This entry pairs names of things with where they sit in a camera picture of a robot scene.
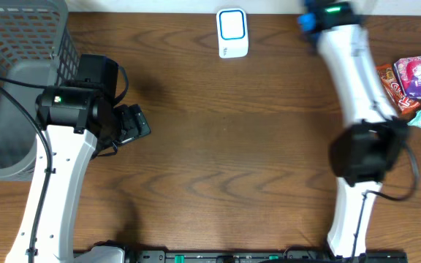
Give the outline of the orange brown candy bar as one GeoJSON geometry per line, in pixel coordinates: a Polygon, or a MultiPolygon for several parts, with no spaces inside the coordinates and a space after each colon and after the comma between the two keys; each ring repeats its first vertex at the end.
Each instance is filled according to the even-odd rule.
{"type": "Polygon", "coordinates": [[[420,106],[419,102],[410,99],[405,95],[395,76],[391,64],[377,66],[376,71],[385,91],[390,96],[393,103],[401,111],[402,115],[413,113],[420,106]]]}

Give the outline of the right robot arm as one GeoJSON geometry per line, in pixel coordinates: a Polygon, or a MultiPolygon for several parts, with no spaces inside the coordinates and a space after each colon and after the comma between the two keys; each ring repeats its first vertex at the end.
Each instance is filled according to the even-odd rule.
{"type": "Polygon", "coordinates": [[[409,135],[376,73],[368,31],[350,1],[303,2],[298,19],[303,34],[324,60],[343,115],[344,131],[330,144],[336,177],[335,213],[327,246],[337,262],[386,261],[369,256],[366,235],[375,199],[382,195],[409,135]]]}

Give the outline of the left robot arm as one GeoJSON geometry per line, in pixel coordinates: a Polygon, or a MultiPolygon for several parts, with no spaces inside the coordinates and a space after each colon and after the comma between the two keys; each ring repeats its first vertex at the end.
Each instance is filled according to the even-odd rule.
{"type": "Polygon", "coordinates": [[[150,134],[140,109],[119,104],[114,90],[91,84],[47,87],[38,97],[37,153],[18,236],[6,262],[128,262],[120,245],[77,255],[74,226],[90,160],[150,134]]]}

